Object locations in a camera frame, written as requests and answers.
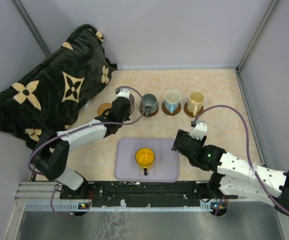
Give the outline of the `light wooden coaster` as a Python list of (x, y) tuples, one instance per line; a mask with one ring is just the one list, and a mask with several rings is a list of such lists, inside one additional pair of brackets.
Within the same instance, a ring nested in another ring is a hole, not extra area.
[(109, 110), (111, 107), (112, 107), (111, 103), (109, 102), (103, 103), (98, 107), (97, 114), (100, 116), (103, 114), (103, 112), (105, 112), (106, 110)]

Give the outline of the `white mug blue handle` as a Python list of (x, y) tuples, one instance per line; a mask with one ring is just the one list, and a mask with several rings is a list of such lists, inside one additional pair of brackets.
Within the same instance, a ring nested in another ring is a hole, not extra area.
[(180, 100), (181, 95), (177, 91), (175, 90), (168, 91), (164, 96), (164, 106), (166, 110), (170, 114), (173, 114), (175, 110), (178, 108)]

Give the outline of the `cream mug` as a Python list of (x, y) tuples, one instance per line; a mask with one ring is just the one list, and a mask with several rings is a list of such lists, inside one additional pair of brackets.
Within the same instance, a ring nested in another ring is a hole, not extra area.
[(205, 96), (200, 91), (193, 91), (190, 93), (187, 101), (187, 110), (196, 117), (201, 111), (205, 101)]

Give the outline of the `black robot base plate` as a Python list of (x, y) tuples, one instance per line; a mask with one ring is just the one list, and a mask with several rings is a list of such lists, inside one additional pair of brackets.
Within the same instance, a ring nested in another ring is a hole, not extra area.
[(118, 207), (123, 200), (131, 208), (199, 207), (201, 200), (220, 199), (219, 190), (205, 181), (132, 182), (94, 181), (78, 190), (63, 186), (62, 200), (90, 200), (93, 207)]

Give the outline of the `grey mug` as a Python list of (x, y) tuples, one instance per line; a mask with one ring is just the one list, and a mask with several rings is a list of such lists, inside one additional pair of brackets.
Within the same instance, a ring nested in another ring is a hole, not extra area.
[(156, 96), (151, 93), (147, 93), (142, 97), (142, 100), (140, 101), (140, 106), (153, 107), (153, 108), (159, 107)]

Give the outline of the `purple mug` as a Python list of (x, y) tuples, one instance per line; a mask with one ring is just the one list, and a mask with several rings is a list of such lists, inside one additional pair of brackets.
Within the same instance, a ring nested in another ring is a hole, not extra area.
[(135, 97), (132, 93), (129, 94), (130, 100), (130, 113), (132, 114), (135, 111)]

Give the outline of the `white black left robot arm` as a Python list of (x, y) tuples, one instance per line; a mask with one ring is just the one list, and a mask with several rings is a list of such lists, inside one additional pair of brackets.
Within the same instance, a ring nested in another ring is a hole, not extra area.
[(125, 121), (130, 120), (131, 101), (118, 96), (107, 115), (72, 130), (58, 133), (45, 132), (29, 157), (29, 162), (49, 181), (67, 186), (77, 198), (85, 197), (89, 187), (85, 178), (67, 166), (70, 151), (89, 142), (114, 135)]

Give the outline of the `yellow mug black handle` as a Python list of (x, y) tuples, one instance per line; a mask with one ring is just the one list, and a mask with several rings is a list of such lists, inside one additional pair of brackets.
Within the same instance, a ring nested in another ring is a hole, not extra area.
[(135, 162), (142, 169), (144, 176), (149, 175), (149, 169), (155, 164), (155, 153), (152, 149), (143, 147), (135, 153)]

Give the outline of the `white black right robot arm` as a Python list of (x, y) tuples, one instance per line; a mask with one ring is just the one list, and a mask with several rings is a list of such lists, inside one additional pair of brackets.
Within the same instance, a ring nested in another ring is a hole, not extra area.
[(223, 148), (205, 145), (206, 139), (206, 136), (195, 137), (180, 129), (172, 150), (185, 156), (191, 166), (213, 172), (207, 184), (212, 197), (225, 195), (253, 199), (289, 216), (289, 170), (250, 164)]

